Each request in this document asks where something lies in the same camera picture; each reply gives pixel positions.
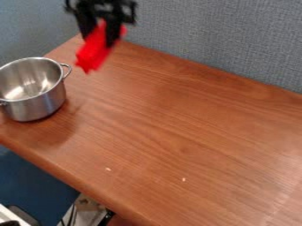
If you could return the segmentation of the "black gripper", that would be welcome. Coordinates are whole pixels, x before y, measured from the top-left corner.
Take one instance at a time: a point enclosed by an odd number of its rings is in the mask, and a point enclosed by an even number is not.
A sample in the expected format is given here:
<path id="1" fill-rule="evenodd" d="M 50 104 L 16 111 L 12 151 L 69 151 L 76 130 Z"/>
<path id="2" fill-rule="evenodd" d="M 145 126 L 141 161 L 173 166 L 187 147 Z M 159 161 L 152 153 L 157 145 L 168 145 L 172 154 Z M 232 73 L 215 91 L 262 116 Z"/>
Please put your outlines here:
<path id="1" fill-rule="evenodd" d="M 105 46 L 111 48 L 120 38 L 121 23 L 136 22 L 135 0 L 64 0 L 65 11 L 75 15 L 83 39 L 96 28 L 96 20 L 105 21 Z"/>

